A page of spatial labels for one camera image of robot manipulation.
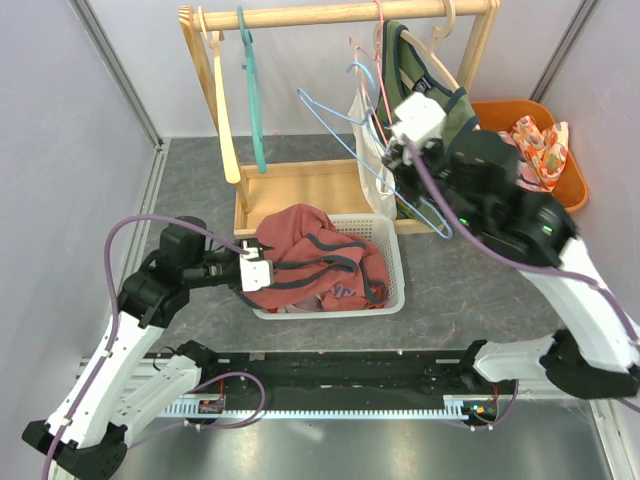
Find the teal plastic hanger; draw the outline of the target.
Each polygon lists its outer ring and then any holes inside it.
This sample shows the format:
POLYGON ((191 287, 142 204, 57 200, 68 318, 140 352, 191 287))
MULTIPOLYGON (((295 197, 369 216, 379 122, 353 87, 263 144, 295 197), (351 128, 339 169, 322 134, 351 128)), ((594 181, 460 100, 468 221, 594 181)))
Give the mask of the teal plastic hanger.
POLYGON ((253 143, 253 152, 258 172, 265 174, 267 172, 267 161, 264 151, 264 129, 263 129, 263 111, 262 96, 257 70, 257 61, 253 48, 253 37, 251 31, 247 28, 244 19, 244 10, 241 6, 236 9, 239 32, 244 49, 243 69, 247 75, 247 95, 249 102, 249 119, 251 126, 251 137, 253 143))

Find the rust red tank top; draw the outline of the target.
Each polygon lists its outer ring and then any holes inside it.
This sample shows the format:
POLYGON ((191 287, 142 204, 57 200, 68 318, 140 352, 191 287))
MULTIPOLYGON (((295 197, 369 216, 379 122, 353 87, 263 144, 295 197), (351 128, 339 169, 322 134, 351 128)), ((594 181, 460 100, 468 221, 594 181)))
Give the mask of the rust red tank top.
POLYGON ((389 275, 369 240, 341 233, 329 216, 296 204, 267 216, 255 232, 267 248, 273 283, 237 296, 254 309, 275 310, 313 298, 326 312, 379 309, 389 297, 389 275))

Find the beige wooden hanger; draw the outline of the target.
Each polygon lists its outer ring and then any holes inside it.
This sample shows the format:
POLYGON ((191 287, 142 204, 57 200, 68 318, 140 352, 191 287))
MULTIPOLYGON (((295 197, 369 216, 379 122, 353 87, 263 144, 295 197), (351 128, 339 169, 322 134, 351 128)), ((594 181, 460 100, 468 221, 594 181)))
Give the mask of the beige wooden hanger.
POLYGON ((233 143, 222 75, 221 42, 223 34, 220 31, 209 32, 207 30, 204 10, 201 6, 198 7, 197 15, 202 33, 213 52, 215 111, 225 179, 230 184, 239 185, 243 177, 233 143))

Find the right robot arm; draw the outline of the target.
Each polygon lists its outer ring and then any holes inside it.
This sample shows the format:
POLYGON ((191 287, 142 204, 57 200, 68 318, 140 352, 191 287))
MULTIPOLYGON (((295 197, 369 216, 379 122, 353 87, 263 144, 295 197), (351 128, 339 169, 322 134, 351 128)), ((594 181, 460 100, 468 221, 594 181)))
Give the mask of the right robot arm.
POLYGON ((474 342, 458 381, 547 380, 581 399, 639 394, 639 328, 599 276, 576 223, 549 193, 517 183, 520 153, 487 130, 419 146, 395 133, 385 165, 409 191, 432 200, 478 250, 518 271, 545 297, 562 329, 529 341, 474 342))

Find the white plastic basket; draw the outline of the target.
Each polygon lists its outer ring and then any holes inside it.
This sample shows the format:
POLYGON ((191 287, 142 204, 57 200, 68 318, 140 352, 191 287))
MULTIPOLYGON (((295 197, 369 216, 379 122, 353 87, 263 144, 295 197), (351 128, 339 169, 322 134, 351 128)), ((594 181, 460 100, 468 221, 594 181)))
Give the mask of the white plastic basket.
POLYGON ((335 318, 357 318, 375 315, 393 315, 405 305, 405 280, 400 249, 393 222, 386 216, 375 213, 330 214, 334 226, 341 233, 359 235, 373 243, 384 258, 388 272, 388 299, 383 308, 337 312, 277 312, 254 309, 253 313, 263 320, 315 320, 335 318))

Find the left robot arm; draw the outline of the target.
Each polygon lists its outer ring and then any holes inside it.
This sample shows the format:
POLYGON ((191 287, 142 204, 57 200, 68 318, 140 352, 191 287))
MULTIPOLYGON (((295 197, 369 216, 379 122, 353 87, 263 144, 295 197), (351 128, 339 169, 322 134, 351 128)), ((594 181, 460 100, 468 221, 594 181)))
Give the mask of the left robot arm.
POLYGON ((111 317, 75 385, 45 420, 31 421, 22 439, 45 460, 41 476, 63 471, 74 479, 109 479, 123 463, 140 432, 185 394, 208 393, 232 378, 250 373, 224 372, 218 355, 204 345, 181 345, 169 363, 128 396, 122 394, 139 362, 163 335, 195 289, 238 287, 255 292, 273 282, 266 248, 257 240, 227 241, 195 217, 139 214, 117 222, 104 244, 103 262, 111 317), (158 250, 117 286, 112 243, 119 231, 139 222, 162 222, 158 250))

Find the mauve pink tank top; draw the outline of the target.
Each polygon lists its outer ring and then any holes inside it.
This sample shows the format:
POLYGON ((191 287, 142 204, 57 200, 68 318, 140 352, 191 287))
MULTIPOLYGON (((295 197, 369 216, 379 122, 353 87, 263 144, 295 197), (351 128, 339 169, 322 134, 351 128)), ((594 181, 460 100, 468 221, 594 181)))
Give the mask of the mauve pink tank top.
POLYGON ((278 307, 276 312, 281 314, 306 314, 322 312, 322 298, 319 295, 308 297, 294 304, 278 307))

